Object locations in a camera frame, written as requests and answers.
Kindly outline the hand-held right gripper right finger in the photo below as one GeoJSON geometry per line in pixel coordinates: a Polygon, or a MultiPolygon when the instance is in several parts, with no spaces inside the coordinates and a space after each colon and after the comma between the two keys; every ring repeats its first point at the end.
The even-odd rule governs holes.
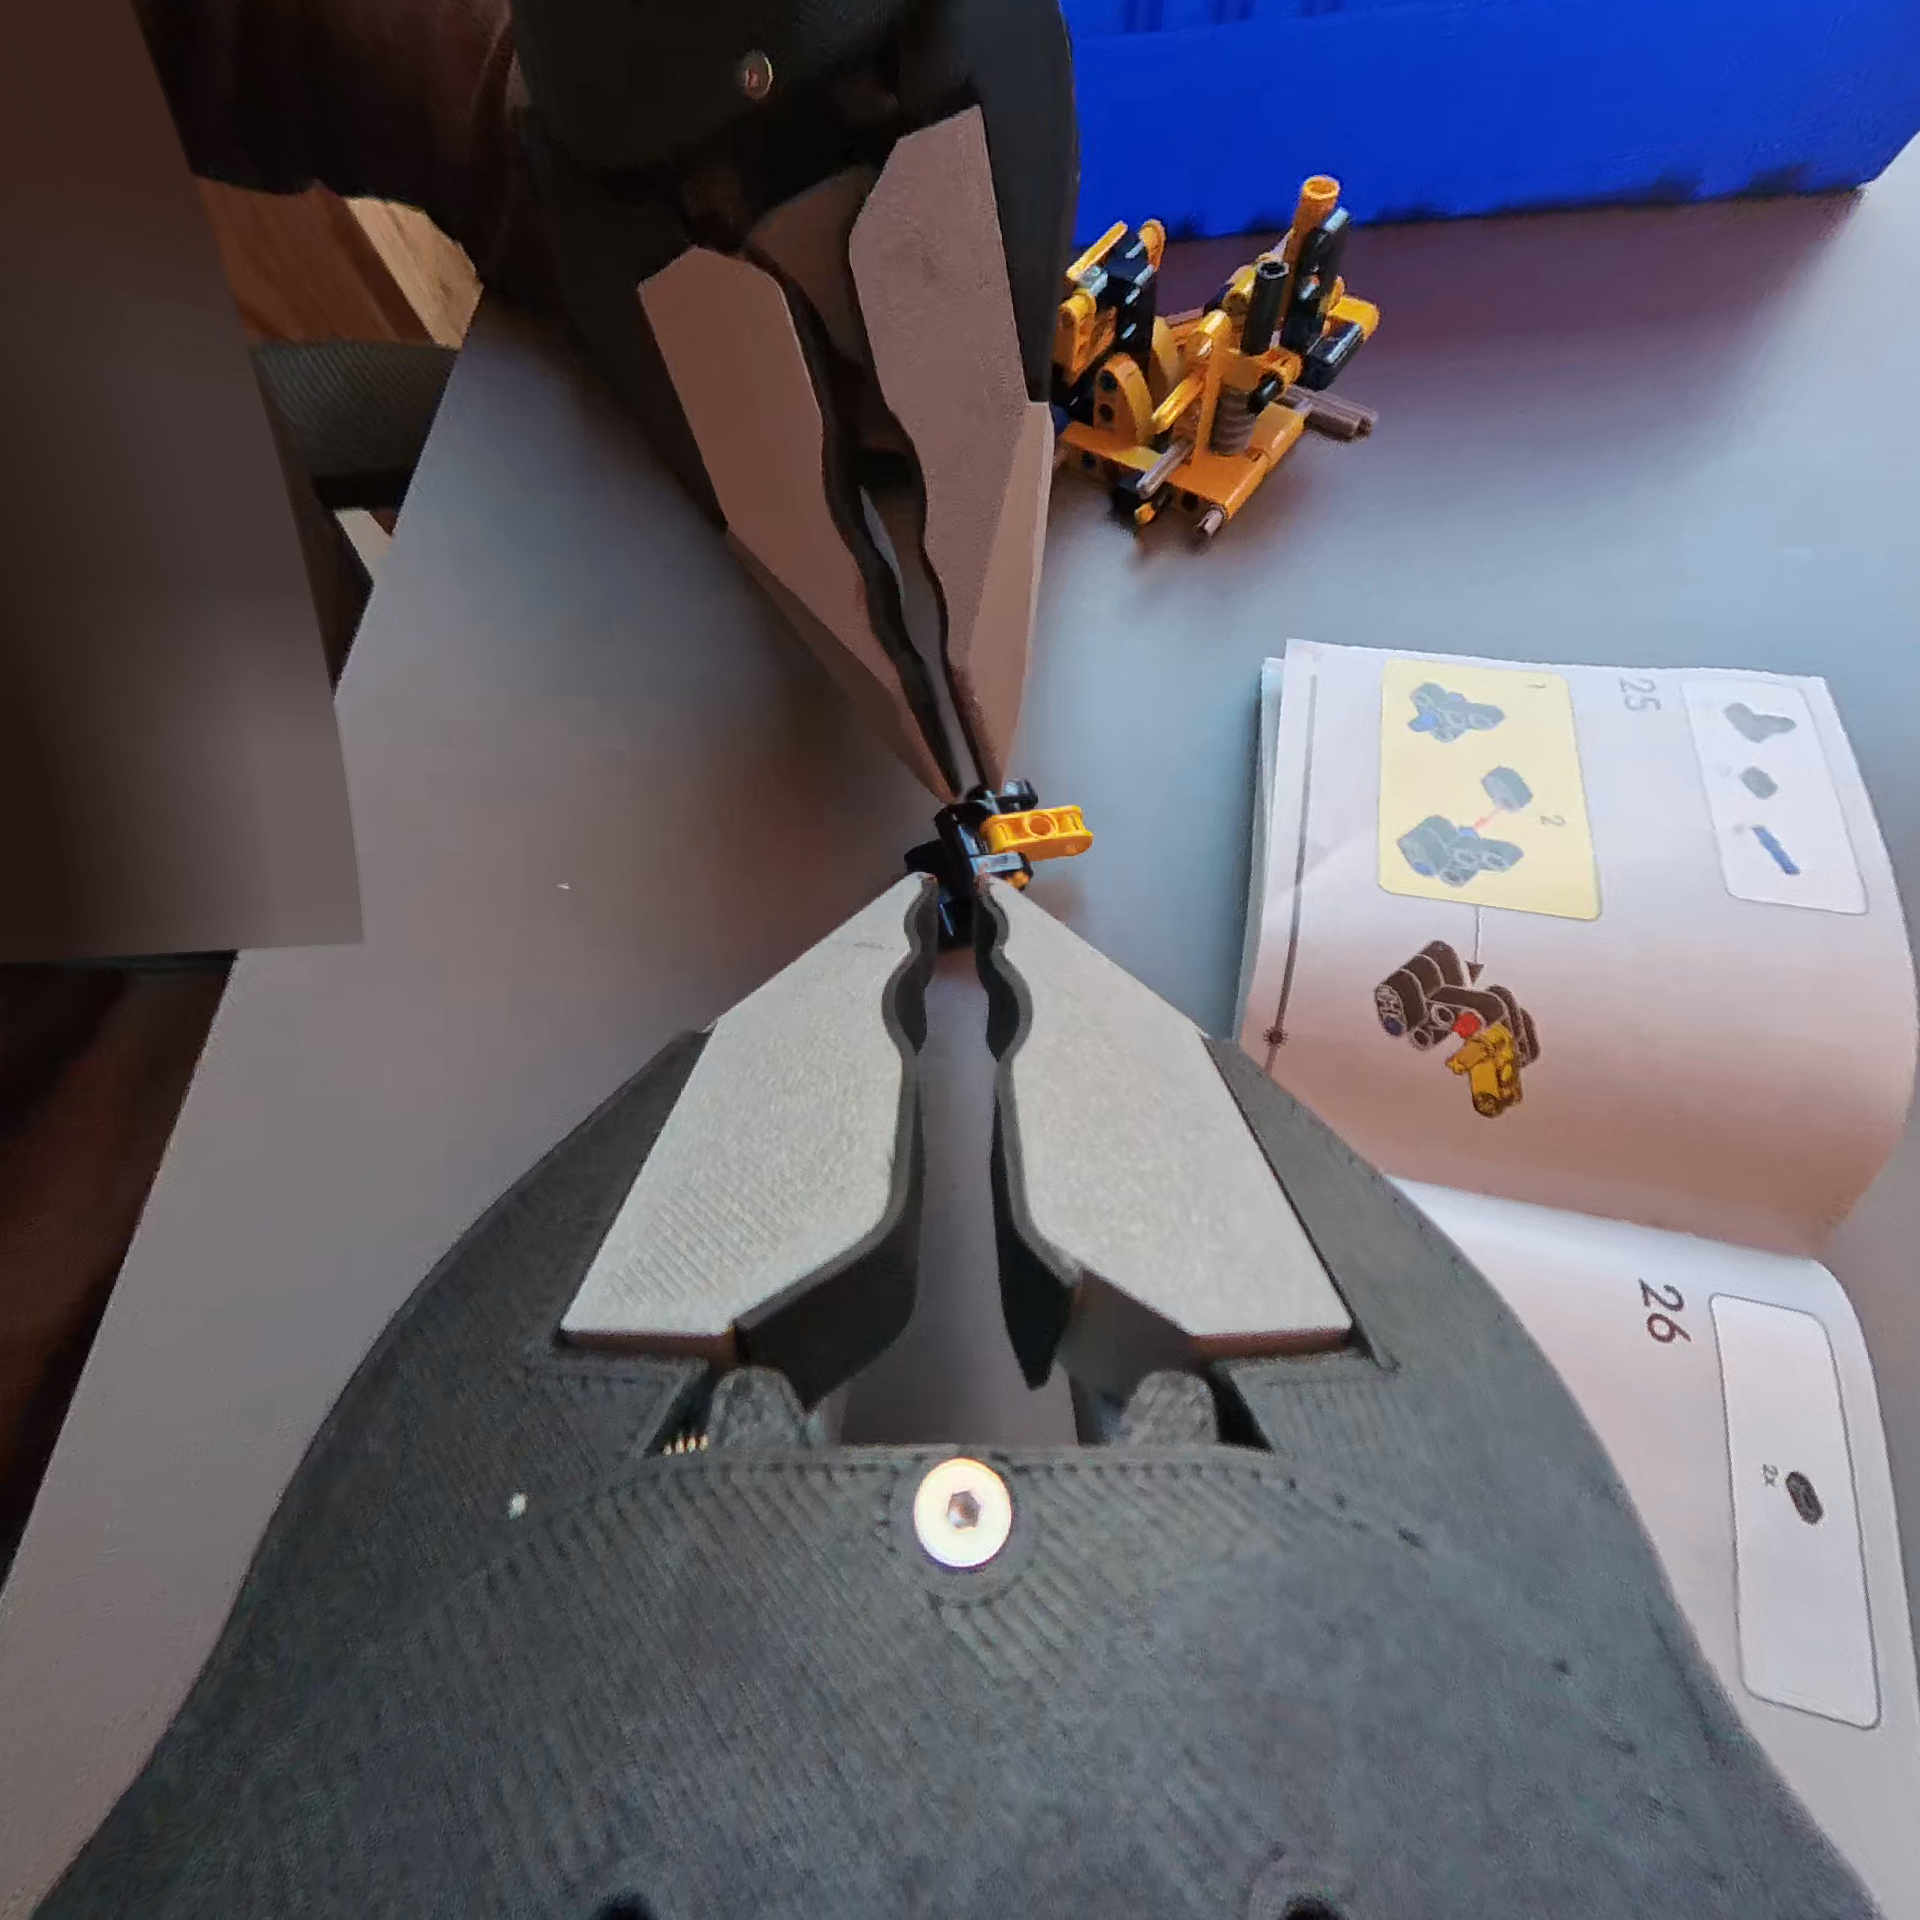
{"type": "Polygon", "coordinates": [[[1335,1353],[1351,1313],[1209,1037],[1020,890],[976,893],[1000,1302],[1029,1385],[1335,1353]]]}

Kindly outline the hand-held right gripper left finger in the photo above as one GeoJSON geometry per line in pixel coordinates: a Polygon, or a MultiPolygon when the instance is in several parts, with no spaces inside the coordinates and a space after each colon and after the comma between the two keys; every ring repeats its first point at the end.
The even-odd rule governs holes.
{"type": "Polygon", "coordinates": [[[925,987],[939,886],[911,874],[720,1015],[559,1333],[778,1371],[805,1408],[919,1293],[925,987]]]}

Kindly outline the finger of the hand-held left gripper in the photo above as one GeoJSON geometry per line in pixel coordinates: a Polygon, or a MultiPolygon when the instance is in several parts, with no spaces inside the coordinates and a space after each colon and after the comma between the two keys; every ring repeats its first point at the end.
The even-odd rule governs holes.
{"type": "Polygon", "coordinates": [[[1005,784],[1039,615],[1051,411],[1029,394],[979,107],[901,136],[851,227],[879,396],[919,460],[948,702],[1005,784]]]}
{"type": "Polygon", "coordinates": [[[852,444],[828,423],[818,340],[787,289],[751,259],[691,247],[640,303],[737,558],[901,765],[928,791],[958,791],[897,573],[869,528],[852,444]]]}

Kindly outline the small black yellow lego assembly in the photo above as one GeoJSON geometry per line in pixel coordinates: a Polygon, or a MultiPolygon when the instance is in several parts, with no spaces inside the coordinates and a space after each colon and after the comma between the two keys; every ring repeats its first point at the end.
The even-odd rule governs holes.
{"type": "Polygon", "coordinates": [[[985,878],[1026,890],[1039,863],[1078,861],[1094,848],[1081,809],[1045,809],[1032,783],[973,784],[939,809],[935,836],[911,848],[907,874],[938,878],[938,939],[943,949],[973,944],[973,903],[985,878]]]}

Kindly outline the yellow black lego model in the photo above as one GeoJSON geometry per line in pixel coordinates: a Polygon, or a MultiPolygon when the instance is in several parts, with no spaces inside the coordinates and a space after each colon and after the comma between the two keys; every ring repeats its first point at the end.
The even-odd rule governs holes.
{"type": "Polygon", "coordinates": [[[1057,305],[1057,468],[1100,485],[1128,526],[1186,517],[1214,541],[1302,434],[1367,439],[1378,415],[1334,394],[1380,320],[1350,293],[1350,236],[1338,179],[1309,176],[1280,240],[1172,318],[1165,224],[1109,227],[1057,305]]]}

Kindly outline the open lego instruction booklet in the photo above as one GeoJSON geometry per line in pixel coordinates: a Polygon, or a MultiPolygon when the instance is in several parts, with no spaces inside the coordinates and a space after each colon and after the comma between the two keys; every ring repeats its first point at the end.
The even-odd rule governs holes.
{"type": "Polygon", "coordinates": [[[1916,1080],[1828,684],[1292,640],[1239,1045],[1538,1319],[1740,1691],[1913,1702],[1859,1325],[1820,1268],[1916,1080]]]}

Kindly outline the blue plastic bin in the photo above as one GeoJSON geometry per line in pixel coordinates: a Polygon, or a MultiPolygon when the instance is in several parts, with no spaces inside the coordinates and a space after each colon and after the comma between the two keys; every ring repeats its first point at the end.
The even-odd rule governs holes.
{"type": "Polygon", "coordinates": [[[1765,202],[1916,136],[1916,2],[1063,2],[1078,236],[1765,202]]]}

